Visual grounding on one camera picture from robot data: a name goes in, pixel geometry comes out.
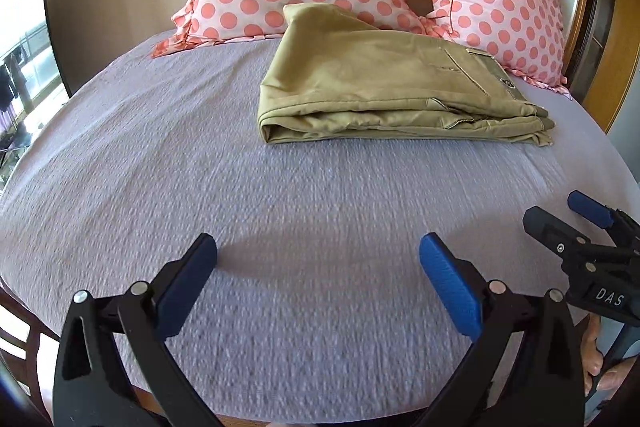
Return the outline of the person's right hand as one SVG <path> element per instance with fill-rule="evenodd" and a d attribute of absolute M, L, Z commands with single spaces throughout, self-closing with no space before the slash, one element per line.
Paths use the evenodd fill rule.
<path fill-rule="evenodd" d="M 635 358 L 625 360 L 603 373 L 603 355 L 601 355 L 596 345 L 600 333 L 600 326 L 601 317 L 589 313 L 587 327 L 582 334 L 582 342 L 580 343 L 584 395 L 588 395 L 591 391 L 594 379 L 597 376 L 600 377 L 600 381 L 597 384 L 597 391 L 616 392 L 620 385 L 623 384 L 631 367 L 634 366 L 634 361 L 636 361 Z"/>

